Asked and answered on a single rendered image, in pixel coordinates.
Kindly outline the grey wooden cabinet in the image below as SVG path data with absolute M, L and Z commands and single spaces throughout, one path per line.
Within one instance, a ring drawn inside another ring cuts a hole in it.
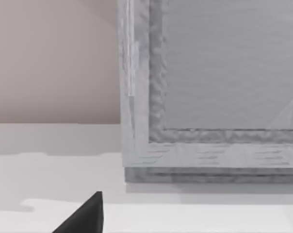
M 293 183 L 293 0 L 118 0 L 128 183 Z

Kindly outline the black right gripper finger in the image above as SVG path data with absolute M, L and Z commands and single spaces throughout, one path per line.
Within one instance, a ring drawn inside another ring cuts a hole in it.
M 52 233 L 103 233 L 103 193 L 97 191 Z

